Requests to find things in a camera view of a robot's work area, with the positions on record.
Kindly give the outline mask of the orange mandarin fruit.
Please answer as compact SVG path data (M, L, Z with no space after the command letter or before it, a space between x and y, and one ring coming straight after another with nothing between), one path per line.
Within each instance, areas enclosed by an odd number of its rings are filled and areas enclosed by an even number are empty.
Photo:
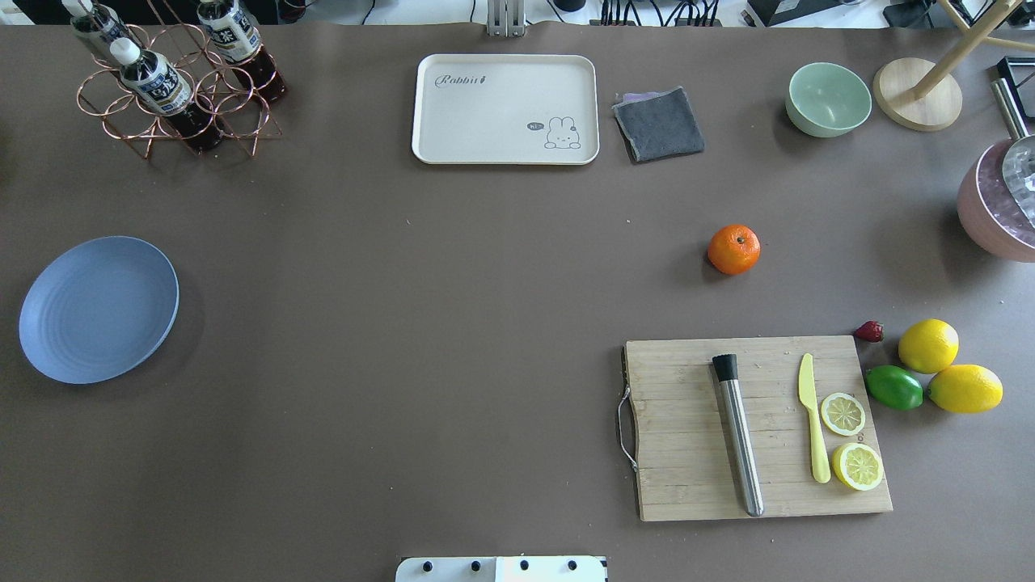
M761 243L755 230L740 224L719 229L711 237L707 248L708 261L729 277L742 275L755 268L760 254Z

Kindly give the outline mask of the blue round plate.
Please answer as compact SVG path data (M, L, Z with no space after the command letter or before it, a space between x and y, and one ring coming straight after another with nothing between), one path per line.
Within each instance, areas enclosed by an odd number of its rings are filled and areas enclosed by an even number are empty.
M162 346L179 299L176 270L159 248L129 236L83 242L49 264L23 299L23 354L55 381L107 381Z

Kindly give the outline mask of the cream rabbit tray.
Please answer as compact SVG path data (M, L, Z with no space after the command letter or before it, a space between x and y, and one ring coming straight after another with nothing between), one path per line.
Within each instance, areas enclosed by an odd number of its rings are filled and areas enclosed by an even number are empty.
M593 63L573 54L432 54L411 149L440 165L572 165L598 156Z

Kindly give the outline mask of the yellow plastic knife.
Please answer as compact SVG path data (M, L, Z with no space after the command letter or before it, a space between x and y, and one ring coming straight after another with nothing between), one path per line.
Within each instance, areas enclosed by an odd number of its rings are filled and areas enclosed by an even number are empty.
M805 407L807 424L809 424L809 456L814 481L817 483L828 483L831 479L830 463L823 437L821 417L820 413L818 413L812 353L807 352L802 355L799 365L797 390L799 401Z

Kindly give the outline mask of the small red strawberry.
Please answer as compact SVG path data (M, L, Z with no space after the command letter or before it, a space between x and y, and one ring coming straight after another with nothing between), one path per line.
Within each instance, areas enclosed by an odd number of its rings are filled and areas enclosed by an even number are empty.
M880 343L884 339L884 327L877 320L869 320L857 327L853 336L868 343Z

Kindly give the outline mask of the green ceramic bowl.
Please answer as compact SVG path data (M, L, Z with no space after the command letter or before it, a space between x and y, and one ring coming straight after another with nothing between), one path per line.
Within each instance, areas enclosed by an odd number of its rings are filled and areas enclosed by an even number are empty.
M873 96L854 71L814 62L792 74L783 107L792 124L806 135L838 137L868 120Z

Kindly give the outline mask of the lower lemon slice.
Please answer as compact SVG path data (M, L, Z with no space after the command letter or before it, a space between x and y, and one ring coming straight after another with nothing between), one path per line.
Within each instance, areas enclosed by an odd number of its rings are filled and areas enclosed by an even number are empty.
M831 467L842 485L858 492L875 489L885 474L880 454L864 443L840 445L832 453Z

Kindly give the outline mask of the right rear tea bottle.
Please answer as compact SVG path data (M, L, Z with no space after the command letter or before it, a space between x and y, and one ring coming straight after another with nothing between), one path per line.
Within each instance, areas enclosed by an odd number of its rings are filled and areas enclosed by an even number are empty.
M280 70L240 1L200 1L196 14L215 51L243 87L255 90L267 103L285 95L287 84Z

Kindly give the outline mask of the tea bottle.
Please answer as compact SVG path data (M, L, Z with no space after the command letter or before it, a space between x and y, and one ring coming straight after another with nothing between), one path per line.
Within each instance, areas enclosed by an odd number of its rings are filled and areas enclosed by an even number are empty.
M196 14L215 51L243 87L255 90L267 103L285 95L287 84L280 70L240 1L200 1Z
M118 63L121 84L159 115L193 151L204 152L221 144L221 121L196 101L193 84L162 54L141 48L129 38L112 41L108 51Z
M70 0L62 1L61 4L70 14L75 36L97 60L110 62L111 43L119 38L129 38L138 48L142 46L120 16L107 5L92 1Z

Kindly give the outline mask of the whole lemon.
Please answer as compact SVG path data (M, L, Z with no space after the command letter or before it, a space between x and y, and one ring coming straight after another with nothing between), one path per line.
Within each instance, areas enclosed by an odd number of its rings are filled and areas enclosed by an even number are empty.
M946 321L924 319L906 329L898 343L898 357L920 373L939 373L950 367L960 350L957 329Z
M936 406L957 414L990 411L1004 397L1002 381L981 365L950 365L931 377L928 390Z

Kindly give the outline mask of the front tea bottle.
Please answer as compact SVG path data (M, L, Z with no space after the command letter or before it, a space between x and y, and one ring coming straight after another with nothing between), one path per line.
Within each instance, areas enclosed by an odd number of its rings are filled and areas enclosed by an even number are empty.
M112 41L108 51L118 63L121 84L159 115L193 151L204 152L221 144L221 121L196 101L193 84L162 54L141 48L129 38Z

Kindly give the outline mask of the pink bowl with ice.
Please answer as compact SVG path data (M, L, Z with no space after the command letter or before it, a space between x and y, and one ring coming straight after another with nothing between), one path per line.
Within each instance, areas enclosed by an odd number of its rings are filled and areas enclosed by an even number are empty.
M1005 260L1034 261L1033 226L1006 187L1001 165L1012 141L990 145L962 180L957 214L974 243Z

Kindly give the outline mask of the left rear tea bottle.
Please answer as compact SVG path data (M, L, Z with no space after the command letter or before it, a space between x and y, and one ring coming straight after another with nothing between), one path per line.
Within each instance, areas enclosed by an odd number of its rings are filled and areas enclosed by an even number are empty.
M97 60L110 62L111 43L119 38L129 38L138 48L142 46L120 16L107 5L92 1L70 0L62 1L61 4L70 14L75 36Z

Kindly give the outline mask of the grey metal mount bracket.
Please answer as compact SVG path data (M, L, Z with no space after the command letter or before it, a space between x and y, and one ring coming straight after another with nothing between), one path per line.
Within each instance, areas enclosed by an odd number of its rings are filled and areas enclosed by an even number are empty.
M487 36L522 37L526 34L524 0L487 0Z

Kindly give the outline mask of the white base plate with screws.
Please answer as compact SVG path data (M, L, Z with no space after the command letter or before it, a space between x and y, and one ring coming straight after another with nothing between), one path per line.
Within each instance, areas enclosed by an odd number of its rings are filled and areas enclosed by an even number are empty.
M411 557L395 572L395 581L607 580L605 557L592 555Z

